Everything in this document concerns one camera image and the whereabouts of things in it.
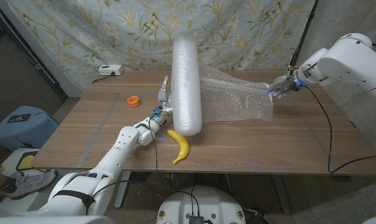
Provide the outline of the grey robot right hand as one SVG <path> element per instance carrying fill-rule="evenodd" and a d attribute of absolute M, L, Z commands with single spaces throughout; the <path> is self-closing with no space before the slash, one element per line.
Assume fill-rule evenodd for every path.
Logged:
<path fill-rule="evenodd" d="M 293 91 L 300 91 L 303 88 L 303 83 L 298 77 L 299 69 L 298 66 L 289 66 L 286 74 L 274 79 L 265 93 L 280 99 Z"/>

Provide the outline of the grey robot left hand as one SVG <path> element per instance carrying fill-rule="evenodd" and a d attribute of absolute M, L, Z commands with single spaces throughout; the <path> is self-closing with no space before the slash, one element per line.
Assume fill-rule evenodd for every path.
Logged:
<path fill-rule="evenodd" d="M 150 119 L 158 126 L 162 126 L 167 122 L 168 118 L 173 116 L 172 96 L 167 95 L 168 76 L 165 76 L 162 86 L 158 92 L 157 98 L 160 106 L 154 109 Z"/>

